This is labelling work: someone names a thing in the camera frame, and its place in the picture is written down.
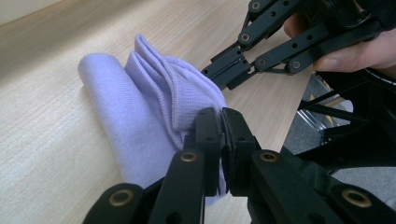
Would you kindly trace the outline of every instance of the purple cloth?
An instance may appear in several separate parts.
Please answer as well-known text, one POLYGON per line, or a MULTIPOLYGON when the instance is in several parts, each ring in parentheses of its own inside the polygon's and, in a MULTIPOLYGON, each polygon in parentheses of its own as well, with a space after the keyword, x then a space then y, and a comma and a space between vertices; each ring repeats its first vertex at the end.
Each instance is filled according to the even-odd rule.
POLYGON ((142 35, 134 47, 125 68, 112 56, 90 54, 78 71, 124 181, 146 188, 166 174, 184 136, 193 131, 197 112, 206 107, 220 112, 226 104, 219 88, 189 63, 162 56, 142 35))

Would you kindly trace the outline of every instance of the wooden surface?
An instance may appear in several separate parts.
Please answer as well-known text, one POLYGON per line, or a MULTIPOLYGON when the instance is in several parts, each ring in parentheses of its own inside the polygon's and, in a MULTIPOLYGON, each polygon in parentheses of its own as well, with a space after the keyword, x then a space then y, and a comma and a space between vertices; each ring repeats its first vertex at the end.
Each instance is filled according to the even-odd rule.
MULTIPOLYGON (((247 8, 247 0, 64 0, 1 26, 0 223, 81 223, 122 181, 78 77, 85 54, 125 64, 143 34, 159 52, 202 69, 236 40, 247 8)), ((253 54, 287 38, 272 39, 253 54)), ((280 150, 308 78, 264 74, 224 94, 262 147, 280 150)), ((205 223, 249 223, 246 200, 206 208, 205 223)))
POLYGON ((0 0, 0 25, 32 14, 62 0, 0 0))

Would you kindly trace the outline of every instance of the bolt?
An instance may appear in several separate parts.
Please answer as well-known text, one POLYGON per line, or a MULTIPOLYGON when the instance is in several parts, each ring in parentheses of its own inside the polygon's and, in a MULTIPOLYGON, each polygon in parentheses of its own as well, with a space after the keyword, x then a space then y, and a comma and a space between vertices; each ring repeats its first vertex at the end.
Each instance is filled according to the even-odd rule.
POLYGON ((266 61, 264 59, 259 60, 259 65, 264 66, 266 64, 266 61))
POLYGON ((250 36, 248 36, 248 34, 242 34, 243 41, 248 41, 249 39, 250 39, 250 36))
POLYGON ((297 69, 297 68, 300 68, 301 64, 300 64, 300 62, 293 62, 293 63, 291 64, 291 66, 292 66, 293 68, 297 69))
POLYGON ((254 3, 251 5, 251 7, 252 7, 253 9, 259 9, 260 3, 254 2, 254 3))

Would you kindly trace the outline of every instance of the screw hole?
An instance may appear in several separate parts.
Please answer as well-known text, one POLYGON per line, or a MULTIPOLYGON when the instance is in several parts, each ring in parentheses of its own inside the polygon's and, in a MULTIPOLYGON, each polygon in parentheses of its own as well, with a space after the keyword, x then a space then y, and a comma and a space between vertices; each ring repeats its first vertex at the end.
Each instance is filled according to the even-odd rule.
POLYGON ((186 152, 186 153, 181 154, 180 158, 183 161, 196 161, 197 155, 193 152, 186 152))
POLYGON ((247 34, 242 34, 242 40, 243 40, 243 41, 248 41, 249 38, 250 38, 249 35, 247 35, 247 34))
POLYGON ((253 9, 259 9, 260 3, 254 2, 251 6, 253 7, 253 9))
POLYGON ((108 199, 110 204, 118 207, 123 206, 130 202, 134 197, 134 192, 130 189, 120 189, 113 194, 111 194, 110 198, 108 199))

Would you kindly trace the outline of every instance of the folded cloth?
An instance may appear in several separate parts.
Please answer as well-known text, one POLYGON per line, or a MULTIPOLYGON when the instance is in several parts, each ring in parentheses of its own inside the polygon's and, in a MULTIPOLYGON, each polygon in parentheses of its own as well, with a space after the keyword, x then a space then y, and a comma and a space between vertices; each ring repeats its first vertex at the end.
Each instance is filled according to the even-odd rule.
MULTIPOLYGON (((162 56, 142 35, 125 68, 106 54, 85 56, 79 75, 90 93, 127 183, 146 188, 164 177, 194 131, 199 110, 226 106, 219 88, 189 63, 162 56)), ((220 172, 220 194, 225 194, 220 172)))

